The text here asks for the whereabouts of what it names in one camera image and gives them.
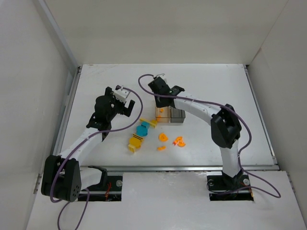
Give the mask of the yellow lego plate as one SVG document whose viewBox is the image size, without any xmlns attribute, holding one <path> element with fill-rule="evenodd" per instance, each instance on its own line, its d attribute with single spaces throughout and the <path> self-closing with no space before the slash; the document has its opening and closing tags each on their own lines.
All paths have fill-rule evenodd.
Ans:
<svg viewBox="0 0 307 230">
<path fill-rule="evenodd" d="M 156 128 L 157 123 L 158 123 L 157 120 L 155 120 L 155 119 L 153 119 L 153 120 L 148 120 L 148 119 L 145 119 L 145 118 L 143 118 L 143 117 L 140 118 L 140 121 L 141 121 L 141 122 L 146 122 L 146 123 L 148 123 L 149 126 L 152 127 L 152 128 Z"/>
</svg>

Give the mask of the orange curved lego pair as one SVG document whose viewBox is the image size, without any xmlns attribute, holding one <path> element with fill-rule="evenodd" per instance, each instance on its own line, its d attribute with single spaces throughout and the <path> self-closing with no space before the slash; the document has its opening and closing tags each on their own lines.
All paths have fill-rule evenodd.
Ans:
<svg viewBox="0 0 307 230">
<path fill-rule="evenodd" d="M 173 145 L 179 146 L 182 148 L 182 147 L 185 147 L 186 143 L 184 142 L 183 137 L 179 136 L 173 141 Z"/>
</svg>

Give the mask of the small orange lego piece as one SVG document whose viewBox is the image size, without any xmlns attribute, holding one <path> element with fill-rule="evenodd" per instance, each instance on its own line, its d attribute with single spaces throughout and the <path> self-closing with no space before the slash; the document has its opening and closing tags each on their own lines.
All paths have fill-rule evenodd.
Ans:
<svg viewBox="0 0 307 230">
<path fill-rule="evenodd" d="M 165 149 L 166 149 L 166 146 L 160 146 L 160 147 L 157 148 L 158 151 L 163 151 Z"/>
</svg>

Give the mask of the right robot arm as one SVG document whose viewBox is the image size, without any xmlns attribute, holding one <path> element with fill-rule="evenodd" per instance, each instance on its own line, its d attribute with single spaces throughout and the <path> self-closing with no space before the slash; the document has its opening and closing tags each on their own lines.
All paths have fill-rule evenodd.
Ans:
<svg viewBox="0 0 307 230">
<path fill-rule="evenodd" d="M 221 151 L 223 175 L 234 179 L 242 174 L 238 163 L 238 139 L 242 126 L 231 105 L 201 102 L 179 86 L 169 87 L 161 77 L 155 77 L 148 86 L 157 107 L 183 110 L 210 125 L 212 140 Z"/>
</svg>

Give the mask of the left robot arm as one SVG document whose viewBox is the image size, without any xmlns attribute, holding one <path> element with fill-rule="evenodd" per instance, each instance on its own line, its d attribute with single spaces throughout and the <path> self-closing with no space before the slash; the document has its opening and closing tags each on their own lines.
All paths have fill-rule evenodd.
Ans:
<svg viewBox="0 0 307 230">
<path fill-rule="evenodd" d="M 114 132 L 111 125 L 114 117 L 131 115 L 135 101 L 131 100 L 128 106 L 125 104 L 132 92 L 126 87 L 106 87 L 104 95 L 96 98 L 94 112 L 81 136 L 60 154 L 47 157 L 41 193 L 48 196 L 53 203 L 61 200 L 73 202 L 82 190 L 106 183 L 106 169 L 98 166 L 81 169 L 81 165 L 92 150 L 102 143 L 110 132 Z"/>
</svg>

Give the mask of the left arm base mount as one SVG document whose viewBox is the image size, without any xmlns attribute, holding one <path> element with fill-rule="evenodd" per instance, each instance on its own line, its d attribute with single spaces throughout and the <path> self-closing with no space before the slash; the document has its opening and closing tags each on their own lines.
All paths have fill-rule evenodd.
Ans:
<svg viewBox="0 0 307 230">
<path fill-rule="evenodd" d="M 78 201 L 117 202 L 122 198 L 123 174 L 101 166 L 81 168 L 81 191 Z"/>
</svg>

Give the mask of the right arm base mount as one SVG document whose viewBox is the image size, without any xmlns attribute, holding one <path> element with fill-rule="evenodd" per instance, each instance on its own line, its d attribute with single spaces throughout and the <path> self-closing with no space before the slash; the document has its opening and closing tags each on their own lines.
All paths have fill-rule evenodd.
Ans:
<svg viewBox="0 0 307 230">
<path fill-rule="evenodd" d="M 237 178 L 227 175 L 208 175 L 207 189 L 210 201 L 254 201 L 249 176 L 242 174 Z"/>
</svg>

